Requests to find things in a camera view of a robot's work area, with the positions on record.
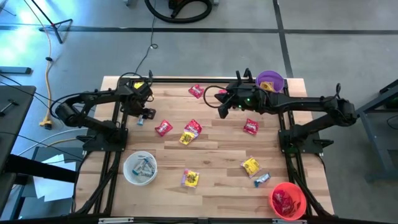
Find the concrete floor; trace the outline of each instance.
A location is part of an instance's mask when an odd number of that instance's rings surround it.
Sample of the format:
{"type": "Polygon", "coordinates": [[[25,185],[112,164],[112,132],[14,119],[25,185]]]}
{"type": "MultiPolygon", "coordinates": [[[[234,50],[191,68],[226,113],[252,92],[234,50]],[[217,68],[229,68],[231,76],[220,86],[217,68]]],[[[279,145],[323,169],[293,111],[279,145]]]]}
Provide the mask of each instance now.
{"type": "MultiPolygon", "coordinates": [[[[22,0],[4,2],[2,7],[17,16],[0,11],[3,25],[38,24],[22,0]]],[[[37,2],[54,22],[71,17],[73,26],[150,27],[152,23],[152,15],[141,0],[133,1],[130,7],[122,0],[37,2]]],[[[279,6],[285,29],[398,29],[395,0],[279,0],[279,6]]],[[[165,0],[157,0],[157,9],[165,14],[170,12],[165,0]]],[[[192,3],[182,11],[182,16],[202,9],[201,4],[192,3]]],[[[158,20],[155,27],[276,29],[277,23],[272,0],[220,0],[220,6],[200,22],[173,25],[158,20]]],[[[99,88],[105,75],[134,71],[150,38],[148,32],[62,35],[66,39],[60,45],[51,34],[52,57],[56,60],[50,71],[53,98],[99,88]]],[[[341,96],[359,108],[397,78],[396,35],[288,34],[286,39],[293,75],[304,78],[310,96],[332,95],[340,82],[341,96]]],[[[18,30],[0,30],[0,40],[1,65],[34,70],[32,75],[10,77],[24,85],[35,85],[38,93],[46,94],[44,58],[49,47],[45,34],[21,26],[18,30]]],[[[253,74],[275,70],[287,76],[278,34],[156,32],[154,42],[159,48],[150,51],[139,73],[146,74],[151,69],[156,75],[233,77],[235,70],[249,67],[253,74]]],[[[45,110],[34,100],[21,135],[39,140],[66,129],[59,123],[51,131],[39,127],[45,110]]],[[[379,166],[361,122],[349,128],[327,129],[321,137],[335,140],[334,145],[326,148],[324,158],[335,213],[344,218],[396,222],[398,182],[368,184],[363,178],[379,166]]],[[[13,152],[21,152],[31,144],[18,139],[13,152]]]]}

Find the wooden table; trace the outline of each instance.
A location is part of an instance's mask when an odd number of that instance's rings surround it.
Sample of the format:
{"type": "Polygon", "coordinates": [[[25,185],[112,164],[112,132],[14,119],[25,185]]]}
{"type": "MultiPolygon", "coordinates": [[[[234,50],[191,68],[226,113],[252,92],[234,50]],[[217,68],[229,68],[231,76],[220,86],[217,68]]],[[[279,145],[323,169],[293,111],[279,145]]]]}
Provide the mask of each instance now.
{"type": "MultiPolygon", "coordinates": [[[[104,77],[101,89],[115,88],[117,80],[118,77],[104,77]]],[[[291,96],[307,95],[303,79],[288,79],[288,84],[291,96]]],[[[191,86],[189,83],[154,83],[152,91],[155,100],[146,103],[146,107],[157,110],[154,120],[147,120],[144,126],[138,126],[137,118],[128,118],[129,139],[120,162],[112,216],[275,217],[268,204],[268,194],[278,183],[288,181],[285,158],[280,153],[277,140],[278,117],[250,111],[230,111],[226,119],[220,119],[217,109],[208,107],[202,98],[196,99],[189,94],[191,86]],[[259,122],[256,136],[243,132],[246,118],[259,122]],[[174,128],[160,137],[154,127],[163,119],[174,128]],[[197,120],[203,131],[196,140],[185,146],[178,140],[191,119],[197,120]],[[147,151],[157,160],[159,172],[147,186],[134,186],[123,176],[124,161],[136,151],[147,151]],[[250,179],[240,166],[249,156],[254,156],[262,166],[258,175],[270,172],[272,176],[258,189],[253,184],[256,178],[250,179]],[[185,168],[200,173],[197,188],[180,185],[185,168]]],[[[210,97],[217,91],[208,91],[209,103],[217,104],[216,99],[210,97]]],[[[114,103],[98,105],[95,118],[111,119],[113,108],[114,103]]],[[[310,112],[294,112],[294,118],[298,124],[312,120],[310,112]]],[[[83,164],[76,190],[77,209],[97,187],[103,157],[103,152],[94,152],[83,164]]],[[[333,213],[319,158],[312,154],[303,154],[302,157],[308,188],[323,207],[333,213]]],[[[107,192],[108,189],[105,189],[101,210],[104,209],[107,192]]]]}

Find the white bucket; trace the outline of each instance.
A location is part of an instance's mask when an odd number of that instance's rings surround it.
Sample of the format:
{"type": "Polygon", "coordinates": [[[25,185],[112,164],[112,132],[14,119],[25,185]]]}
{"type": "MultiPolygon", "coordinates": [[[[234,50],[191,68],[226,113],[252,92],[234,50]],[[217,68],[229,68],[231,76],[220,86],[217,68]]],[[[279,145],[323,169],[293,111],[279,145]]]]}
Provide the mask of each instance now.
{"type": "Polygon", "coordinates": [[[131,154],[123,164],[123,174],[126,180],[137,186],[144,186],[153,181],[157,174],[157,163],[155,157],[148,152],[138,151],[131,154]],[[149,157],[155,165],[155,172],[152,177],[138,176],[132,173],[132,170],[141,162],[141,159],[149,157]]]}

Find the candy wrapper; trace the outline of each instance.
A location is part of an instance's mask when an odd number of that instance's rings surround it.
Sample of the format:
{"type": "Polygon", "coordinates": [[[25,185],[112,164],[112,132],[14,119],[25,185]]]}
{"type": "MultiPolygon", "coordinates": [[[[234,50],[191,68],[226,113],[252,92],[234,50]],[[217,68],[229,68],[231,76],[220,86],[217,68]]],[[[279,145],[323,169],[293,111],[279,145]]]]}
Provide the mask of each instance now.
{"type": "Polygon", "coordinates": [[[284,217],[293,215],[295,211],[294,202],[292,197],[284,190],[276,190],[272,195],[272,203],[275,210],[284,217]]]}
{"type": "Polygon", "coordinates": [[[194,97],[196,98],[200,98],[203,94],[203,92],[205,91],[205,89],[200,88],[200,86],[198,84],[194,85],[193,87],[191,87],[188,92],[191,93],[194,97]]]}
{"type": "Polygon", "coordinates": [[[246,124],[243,127],[244,132],[255,135],[257,134],[258,130],[259,130],[259,123],[252,121],[250,119],[246,120],[246,124]]]}
{"type": "Polygon", "coordinates": [[[263,90],[268,90],[268,91],[273,91],[273,92],[275,92],[275,89],[274,89],[274,82],[261,82],[261,83],[260,83],[260,87],[261,87],[263,90]]]}
{"type": "Polygon", "coordinates": [[[201,129],[202,127],[197,121],[195,121],[194,119],[191,120],[184,128],[184,133],[180,138],[180,143],[185,145],[189,144],[190,142],[192,142],[192,140],[199,136],[199,134],[201,133],[201,129]]]}
{"type": "Polygon", "coordinates": [[[163,120],[160,126],[155,128],[160,136],[165,135],[167,132],[171,131],[171,129],[173,129],[173,126],[166,120],[163,120]]]}
{"type": "Polygon", "coordinates": [[[181,184],[187,187],[197,187],[199,181],[199,173],[185,169],[182,175],[181,184]]]}
{"type": "Polygon", "coordinates": [[[180,138],[180,143],[187,145],[190,142],[192,142],[192,140],[194,140],[194,138],[195,138],[195,134],[193,134],[191,132],[184,131],[184,133],[182,134],[182,136],[180,138]]]}
{"type": "Polygon", "coordinates": [[[196,138],[201,133],[201,129],[202,129],[202,127],[200,126],[200,124],[193,119],[186,125],[186,127],[184,128],[184,131],[193,133],[196,138]]]}
{"type": "Polygon", "coordinates": [[[241,166],[246,170],[250,178],[261,170],[260,164],[253,157],[242,162],[241,166]]]}
{"type": "Polygon", "coordinates": [[[270,178],[271,175],[269,175],[269,173],[266,173],[254,181],[254,186],[257,188],[260,186],[260,184],[267,182],[267,180],[269,180],[270,178]]]}

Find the black table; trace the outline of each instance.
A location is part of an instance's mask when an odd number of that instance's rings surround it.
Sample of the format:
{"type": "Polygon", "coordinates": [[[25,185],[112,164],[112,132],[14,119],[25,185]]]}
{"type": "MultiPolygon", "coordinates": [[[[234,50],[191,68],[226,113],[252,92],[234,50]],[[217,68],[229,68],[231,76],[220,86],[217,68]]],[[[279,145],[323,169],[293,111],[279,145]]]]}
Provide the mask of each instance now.
{"type": "Polygon", "coordinates": [[[0,213],[4,210],[13,184],[24,185],[29,175],[72,183],[76,179],[75,171],[11,154],[35,91],[34,86],[0,86],[0,110],[9,104],[9,99],[18,103],[17,106],[9,107],[5,115],[0,117],[0,213]]]}

